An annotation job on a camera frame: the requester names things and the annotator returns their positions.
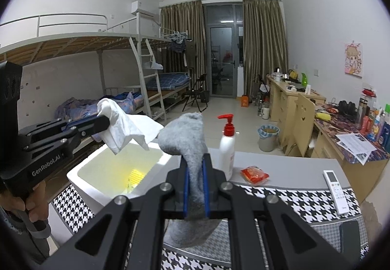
person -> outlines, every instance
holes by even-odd
[[[33,188],[26,202],[4,190],[0,193],[0,220],[10,229],[10,235],[30,259],[41,264],[49,257],[49,244],[46,239],[36,239],[17,217],[17,211],[29,211],[31,222],[46,220],[49,216],[49,204],[45,198],[46,183],[43,180]]]

bunk bed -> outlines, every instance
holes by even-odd
[[[63,15],[84,15],[84,16],[95,16],[104,18],[105,22],[65,22],[65,23],[51,23],[42,25],[40,22],[43,17],[51,16],[63,16]],[[150,116],[154,120],[164,117],[166,120],[166,108],[164,106],[164,99],[175,95],[176,93],[185,90],[189,86],[189,80],[186,83],[182,83],[179,86],[169,89],[161,90],[159,77],[161,74],[157,70],[152,70],[143,64],[142,58],[148,57],[151,63],[156,63],[155,55],[153,49],[168,47],[172,40],[177,40],[177,38],[188,37],[188,33],[180,33],[178,31],[170,31],[164,28],[159,29],[159,37],[150,37],[141,34],[140,18],[146,17],[153,20],[157,25],[158,22],[155,21],[154,17],[141,14],[139,12],[135,13],[135,16],[121,22],[115,26],[108,26],[108,19],[104,15],[97,14],[87,14],[87,13],[56,13],[56,14],[45,14],[30,16],[25,18],[16,19],[13,21],[5,22],[0,24],[5,26],[13,22],[37,18],[37,36],[32,39],[27,39],[7,45],[5,47],[0,47],[0,61],[8,60],[13,63],[17,63],[22,66],[32,64],[39,61],[49,60],[59,56],[65,56],[69,54],[83,53],[96,51],[99,58],[99,70],[100,70],[100,79],[103,94],[106,95],[119,95],[123,93],[138,93],[138,101],[135,104],[135,111],[133,108],[130,108],[131,113],[140,113],[144,112],[146,115]],[[129,24],[130,22],[135,21],[136,23],[136,34],[131,33],[115,33],[110,32],[114,31],[114,28],[123,25],[125,23]],[[77,32],[77,33],[62,33],[55,35],[46,35],[39,36],[40,29],[42,27],[48,26],[57,26],[57,25],[67,25],[67,24],[96,24],[103,25],[105,29],[100,29],[98,32]],[[140,79],[139,85],[131,85],[124,87],[106,87],[105,77],[103,70],[103,51],[106,50],[118,50],[118,49],[130,49],[135,55],[138,67],[138,74]],[[153,71],[152,74],[145,75],[144,69]],[[154,80],[157,85],[156,89],[148,90],[147,83],[148,81]],[[161,107],[157,114],[153,114],[151,111],[151,106],[160,103]]]

human hand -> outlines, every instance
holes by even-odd
[[[43,180],[33,187],[33,192],[26,199],[26,203],[20,197],[15,197],[6,190],[0,193],[0,206],[6,211],[14,212],[15,210],[29,211],[29,218],[32,223],[37,220],[46,220],[49,216],[49,204],[45,199],[46,183]]]

paper document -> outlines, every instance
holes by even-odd
[[[337,144],[353,154],[362,165],[365,165],[371,151],[376,150],[376,147],[359,133],[337,134],[336,137],[340,139]]]

white lotion bottle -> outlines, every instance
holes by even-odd
[[[222,170],[225,173],[226,181],[229,181],[233,174],[234,163],[235,129],[232,124],[233,114],[221,115],[218,118],[227,119],[227,124],[220,142],[220,156],[216,169]]]

